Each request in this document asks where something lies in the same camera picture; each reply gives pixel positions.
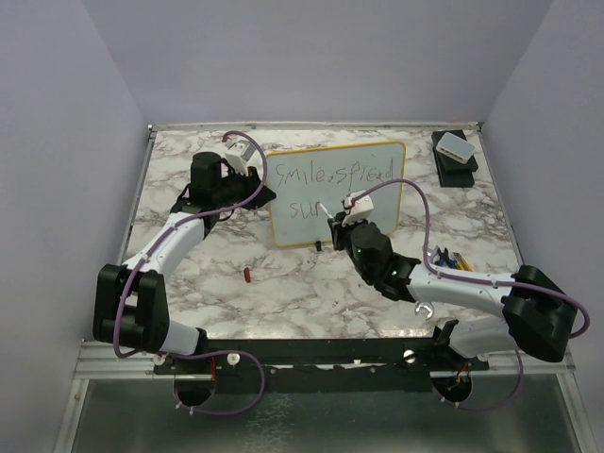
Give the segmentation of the yellow framed whiteboard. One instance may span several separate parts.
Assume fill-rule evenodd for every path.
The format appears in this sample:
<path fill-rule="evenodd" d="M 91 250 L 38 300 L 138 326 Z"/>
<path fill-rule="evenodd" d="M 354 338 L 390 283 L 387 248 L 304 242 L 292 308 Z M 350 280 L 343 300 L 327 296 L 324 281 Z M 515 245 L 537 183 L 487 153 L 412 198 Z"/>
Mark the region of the yellow framed whiteboard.
<path fill-rule="evenodd" d="M 279 247 L 327 242 L 331 233 L 323 203 L 334 215 L 351 194 L 404 175 L 406 146 L 400 141 L 337 145 L 271 153 L 267 187 L 277 194 L 268 205 Z"/>

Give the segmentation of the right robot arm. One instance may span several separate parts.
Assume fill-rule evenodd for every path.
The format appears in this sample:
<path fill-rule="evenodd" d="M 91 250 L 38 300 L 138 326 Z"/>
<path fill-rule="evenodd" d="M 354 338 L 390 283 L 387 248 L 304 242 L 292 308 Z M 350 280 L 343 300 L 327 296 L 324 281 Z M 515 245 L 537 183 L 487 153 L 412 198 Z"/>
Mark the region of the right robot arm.
<path fill-rule="evenodd" d="M 393 301 L 435 302 L 484 312 L 477 321 L 458 322 L 433 346 L 435 361 L 454 369 L 480 354 L 519 349 L 540 361 L 562 360 L 577 308 L 541 270 L 523 265 L 512 274 L 474 275 L 429 268 L 393 251 L 391 240 L 367 220 L 327 222 L 333 246 L 351 259 L 364 282 Z"/>

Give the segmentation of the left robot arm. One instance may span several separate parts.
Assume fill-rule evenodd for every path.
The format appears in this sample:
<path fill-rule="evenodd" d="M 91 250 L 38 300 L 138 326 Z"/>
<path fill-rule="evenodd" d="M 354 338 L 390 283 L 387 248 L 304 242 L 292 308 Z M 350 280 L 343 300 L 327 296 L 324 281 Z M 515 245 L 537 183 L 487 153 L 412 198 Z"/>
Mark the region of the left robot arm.
<path fill-rule="evenodd" d="M 166 282 L 193 248 L 204 241 L 224 213 L 255 210 L 276 199 L 266 187 L 268 169 L 249 161 L 261 149 L 235 142 L 224 155 L 193 155 L 190 181 L 170 208 L 165 224 L 138 253 L 98 274 L 93 337 L 111 344 L 119 358 L 139 352 L 176 356 L 184 370 L 202 370 L 208 361 L 207 333 L 170 317 Z"/>

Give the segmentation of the silver open-end wrench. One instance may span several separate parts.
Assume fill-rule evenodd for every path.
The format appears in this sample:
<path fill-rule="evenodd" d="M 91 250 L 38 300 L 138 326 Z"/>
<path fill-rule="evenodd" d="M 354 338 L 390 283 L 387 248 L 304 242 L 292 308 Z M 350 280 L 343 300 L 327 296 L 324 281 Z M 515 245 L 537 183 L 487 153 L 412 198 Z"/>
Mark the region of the silver open-end wrench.
<path fill-rule="evenodd" d="M 418 301 L 414 305 L 414 314 L 419 316 L 423 314 L 427 320 L 431 319 L 434 315 L 434 308 L 430 302 Z"/>

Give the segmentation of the lower black box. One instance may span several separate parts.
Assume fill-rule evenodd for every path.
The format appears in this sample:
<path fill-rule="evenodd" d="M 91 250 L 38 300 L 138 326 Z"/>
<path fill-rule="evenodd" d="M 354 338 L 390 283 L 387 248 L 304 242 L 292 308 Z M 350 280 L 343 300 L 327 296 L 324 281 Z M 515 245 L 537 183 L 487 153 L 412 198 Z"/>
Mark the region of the lower black box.
<path fill-rule="evenodd" d="M 471 188 L 475 184 L 474 172 L 478 164 L 474 160 L 461 164 L 454 160 L 437 160 L 437 173 L 443 188 Z"/>

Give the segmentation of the black box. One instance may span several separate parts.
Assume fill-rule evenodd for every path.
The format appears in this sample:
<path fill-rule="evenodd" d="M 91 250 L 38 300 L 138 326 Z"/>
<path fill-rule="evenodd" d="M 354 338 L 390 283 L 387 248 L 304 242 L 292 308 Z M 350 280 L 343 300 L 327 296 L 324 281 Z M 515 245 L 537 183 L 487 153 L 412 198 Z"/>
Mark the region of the black box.
<path fill-rule="evenodd" d="M 437 160 L 437 173 L 443 188 L 471 188 L 475 184 L 474 172 L 478 164 L 474 160 L 461 164 L 454 160 Z"/>
<path fill-rule="evenodd" d="M 446 174 L 474 173 L 478 169 L 476 147 L 462 130 L 435 131 L 431 139 L 436 160 Z"/>

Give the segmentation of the upper black box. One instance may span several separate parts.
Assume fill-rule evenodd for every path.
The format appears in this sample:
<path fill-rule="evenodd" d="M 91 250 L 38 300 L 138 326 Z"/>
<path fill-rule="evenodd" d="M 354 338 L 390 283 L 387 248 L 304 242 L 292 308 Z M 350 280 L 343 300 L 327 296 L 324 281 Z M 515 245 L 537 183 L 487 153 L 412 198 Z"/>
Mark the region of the upper black box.
<path fill-rule="evenodd" d="M 431 139 L 436 160 L 446 174 L 474 173 L 478 169 L 476 147 L 462 130 L 435 131 Z"/>

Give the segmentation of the yellow utility knife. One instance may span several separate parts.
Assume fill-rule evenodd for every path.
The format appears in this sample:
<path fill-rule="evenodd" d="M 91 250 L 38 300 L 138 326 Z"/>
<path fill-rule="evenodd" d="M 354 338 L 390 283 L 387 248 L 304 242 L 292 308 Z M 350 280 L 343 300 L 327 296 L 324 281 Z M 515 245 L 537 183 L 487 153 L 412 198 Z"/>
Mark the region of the yellow utility knife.
<path fill-rule="evenodd" d="M 467 272 L 473 271 L 472 267 L 468 264 L 468 262 L 465 260 L 465 258 L 461 254 L 454 252 L 453 257 L 454 257 L 454 261 L 456 263 L 456 267 L 459 270 L 463 270 L 463 271 L 467 271 Z"/>

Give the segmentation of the blue handled tool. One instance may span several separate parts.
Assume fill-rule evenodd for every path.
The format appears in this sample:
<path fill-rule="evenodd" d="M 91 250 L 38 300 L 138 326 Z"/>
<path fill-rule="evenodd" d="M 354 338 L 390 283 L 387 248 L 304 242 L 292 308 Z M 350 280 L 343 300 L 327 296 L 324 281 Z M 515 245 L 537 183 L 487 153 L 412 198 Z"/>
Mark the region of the blue handled tool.
<path fill-rule="evenodd" d="M 454 258 L 451 258 L 449 256 L 447 248 L 442 249 L 440 247 L 437 247 L 435 249 L 433 263 L 440 267 L 456 268 Z"/>

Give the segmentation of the white network switch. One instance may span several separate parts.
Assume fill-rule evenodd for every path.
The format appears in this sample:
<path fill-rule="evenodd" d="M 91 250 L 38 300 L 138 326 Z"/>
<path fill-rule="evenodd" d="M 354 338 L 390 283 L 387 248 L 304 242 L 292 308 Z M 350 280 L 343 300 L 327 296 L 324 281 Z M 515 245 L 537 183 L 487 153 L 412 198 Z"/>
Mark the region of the white network switch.
<path fill-rule="evenodd" d="M 461 164 L 466 164 L 475 154 L 476 147 L 466 139 L 446 132 L 435 145 L 436 151 Z"/>

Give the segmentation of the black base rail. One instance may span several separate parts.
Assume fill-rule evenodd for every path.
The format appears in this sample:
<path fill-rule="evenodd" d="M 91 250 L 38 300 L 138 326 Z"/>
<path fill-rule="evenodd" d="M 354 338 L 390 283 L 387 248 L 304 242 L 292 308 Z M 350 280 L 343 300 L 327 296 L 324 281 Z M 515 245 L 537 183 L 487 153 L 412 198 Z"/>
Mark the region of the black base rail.
<path fill-rule="evenodd" d="M 215 359 L 217 389 L 224 393 L 254 393 L 259 388 L 260 372 L 244 353 L 262 365 L 266 392 L 422 393 L 431 390 L 432 373 L 452 378 L 465 364 L 471 370 L 488 369 L 449 347 L 448 337 L 456 325 L 448 322 L 429 337 L 208 340 L 204 351 L 240 356 L 236 364 L 229 364 L 225 355 Z"/>

